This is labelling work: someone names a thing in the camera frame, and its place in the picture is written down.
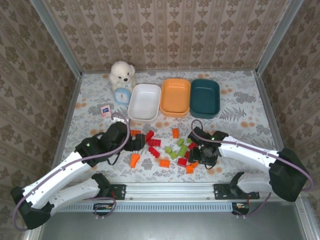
cable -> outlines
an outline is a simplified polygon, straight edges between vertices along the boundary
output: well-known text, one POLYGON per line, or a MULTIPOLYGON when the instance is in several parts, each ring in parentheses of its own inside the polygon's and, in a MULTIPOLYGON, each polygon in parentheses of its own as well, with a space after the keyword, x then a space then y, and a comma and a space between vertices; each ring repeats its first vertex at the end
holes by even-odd
MULTIPOLYGON (((112 200, 113 201, 113 206, 112 206, 111 210, 106 215, 103 216, 104 218, 109 216, 116 209, 116 206, 117 206, 117 201, 112 197, 107 197, 107 196, 106 197, 93 197, 93 198, 88 198, 87 200, 112 200)), ((99 216, 97 214, 97 210, 98 210, 99 206, 101 206, 101 205, 103 206, 105 204, 104 203, 98 204, 98 206, 96 206, 94 209, 94 215, 99 216)))
POLYGON ((193 121, 191 122, 191 131, 192 131, 192 133, 193 133, 198 139, 200 139, 200 140, 202 140, 202 141, 205 141, 205 142, 208 142, 208 143, 214 143, 214 144, 232 144, 232 145, 237 145, 237 146, 239 146, 239 147, 242 147, 242 148, 245 148, 245 149, 254 151, 254 152, 259 153, 259 154, 262 154, 262 155, 267 155, 268 157, 271 157, 271 158, 274 158, 274 159, 276 159, 276 160, 279 160, 280 162, 282 162, 282 163, 284 163, 284 164, 287 164, 287 165, 289 165, 290 167, 298 170, 300 173, 302 173, 304 176, 306 176, 306 178, 310 181, 310 186, 307 187, 307 188, 302 189, 301 191, 304 191, 304 192, 305 192, 305 191, 310 191, 311 189, 314 188, 315 183, 314 183, 313 179, 311 178, 311 176, 310 176, 306 171, 304 171, 304 170, 301 169, 300 167, 294 165, 293 163, 291 163, 291 162, 289 162, 289 161, 287 161, 287 160, 284 160, 284 159, 282 159, 281 157, 278 157, 278 156, 276 156, 276 155, 268 154, 268 153, 265 152, 265 151, 262 151, 262 150, 259 150, 259 149, 254 148, 254 147, 250 147, 250 146, 244 145, 244 144, 242 144, 242 143, 236 143, 236 142, 234 142, 234 141, 209 140, 209 139, 203 138, 203 137, 201 137, 201 136, 199 136, 198 134, 195 133, 195 131, 194 131, 194 123, 195 123, 195 122, 199 122, 199 123, 200 123, 200 125, 201 125, 201 130, 203 129, 203 124, 202 124, 202 122, 201 122, 200 120, 198 120, 198 119, 195 119, 195 120, 193 120, 193 121))
POLYGON ((124 123, 126 125, 126 137, 123 141, 123 143, 118 146, 117 148, 115 148, 114 150, 111 150, 109 152, 105 152, 105 153, 101 153, 101 154, 97 154, 97 155, 92 155, 92 156, 86 156, 83 158, 79 158, 77 160, 73 160, 69 163, 67 163, 66 165, 60 167, 57 171, 51 173, 49 176, 47 176, 42 182, 40 182, 37 186, 35 186, 30 192, 28 192, 23 198, 20 199, 20 201, 17 203, 17 205, 15 206, 13 213, 12 213, 12 224, 13 227, 20 231, 20 232, 25 232, 28 229, 27 228, 20 228, 17 226, 17 222, 16 222, 16 217, 17 217, 17 213, 18 213, 18 209, 21 206, 21 204, 31 195, 33 194, 36 190, 38 190, 44 183, 46 183, 49 179, 51 179, 53 176, 55 176, 56 174, 58 174, 59 172, 65 170, 67 167, 69 167, 72 164, 78 163, 78 162, 85 162, 88 161, 90 159, 95 159, 95 158, 101 158, 101 157, 107 157, 113 154, 116 154, 118 152, 120 152, 122 150, 122 148, 126 145, 127 141, 129 140, 130 137, 130 125, 128 123, 128 120, 125 118, 125 116, 123 116, 121 113, 119 112, 114 112, 111 115, 111 119, 114 119, 114 116, 119 116, 122 119, 124 119, 124 123))
POLYGON ((266 204, 266 202, 269 200, 271 196, 271 192, 269 192, 268 196, 265 198, 265 200, 263 201, 263 203, 253 212, 249 213, 249 214, 242 214, 241 212, 237 211, 237 210, 233 210, 233 212, 235 212, 236 214, 243 216, 243 217, 250 217, 252 215, 255 215, 260 209, 262 209, 262 207, 266 204))

gray floor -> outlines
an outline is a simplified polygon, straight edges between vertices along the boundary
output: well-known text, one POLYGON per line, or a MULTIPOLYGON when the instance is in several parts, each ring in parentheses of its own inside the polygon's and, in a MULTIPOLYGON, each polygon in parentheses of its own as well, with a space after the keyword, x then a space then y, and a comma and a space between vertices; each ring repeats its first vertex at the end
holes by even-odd
POLYGON ((269 202, 247 219, 231 213, 57 213, 41 240, 305 240, 294 204, 269 202))

white teddy bear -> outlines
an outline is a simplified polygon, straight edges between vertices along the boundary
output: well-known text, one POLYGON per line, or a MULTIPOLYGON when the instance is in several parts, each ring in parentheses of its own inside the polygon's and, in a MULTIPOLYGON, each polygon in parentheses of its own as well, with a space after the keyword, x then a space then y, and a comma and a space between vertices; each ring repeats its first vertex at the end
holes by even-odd
POLYGON ((125 61, 115 62, 111 67, 111 72, 109 75, 113 92, 119 88, 125 88, 132 92, 134 87, 137 85, 134 74, 134 66, 129 65, 125 61))

teal tray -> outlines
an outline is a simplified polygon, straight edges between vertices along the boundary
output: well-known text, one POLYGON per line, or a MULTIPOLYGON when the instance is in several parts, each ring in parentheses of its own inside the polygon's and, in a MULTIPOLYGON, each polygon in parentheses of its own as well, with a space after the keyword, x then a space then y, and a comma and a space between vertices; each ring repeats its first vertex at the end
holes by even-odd
POLYGON ((191 83, 190 113, 199 119, 212 119, 220 111, 220 86, 216 81, 196 79, 191 83))

orange building block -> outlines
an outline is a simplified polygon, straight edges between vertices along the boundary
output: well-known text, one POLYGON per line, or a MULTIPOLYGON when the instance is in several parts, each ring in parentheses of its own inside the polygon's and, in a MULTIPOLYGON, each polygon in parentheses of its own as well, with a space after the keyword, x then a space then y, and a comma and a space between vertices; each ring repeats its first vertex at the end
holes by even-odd
POLYGON ((170 160, 161 159, 159 165, 160 165, 160 167, 162 167, 162 168, 170 168, 170 160))
POLYGON ((139 159, 140 159, 140 155, 137 153, 133 153, 131 155, 130 167, 134 169, 136 167, 136 164, 139 161, 139 159))
POLYGON ((186 174, 193 174, 194 173, 194 167, 189 165, 185 167, 186 174))
POLYGON ((132 137, 135 137, 136 134, 140 134, 141 131, 140 131, 140 130, 130 130, 130 133, 131 133, 131 136, 132 136, 132 137))
POLYGON ((174 139, 178 139, 179 138, 179 129, 178 128, 173 128, 172 129, 172 137, 174 138, 174 139))
POLYGON ((195 161, 194 163, 190 163, 190 166, 192 166, 194 169, 198 166, 199 161, 195 161))

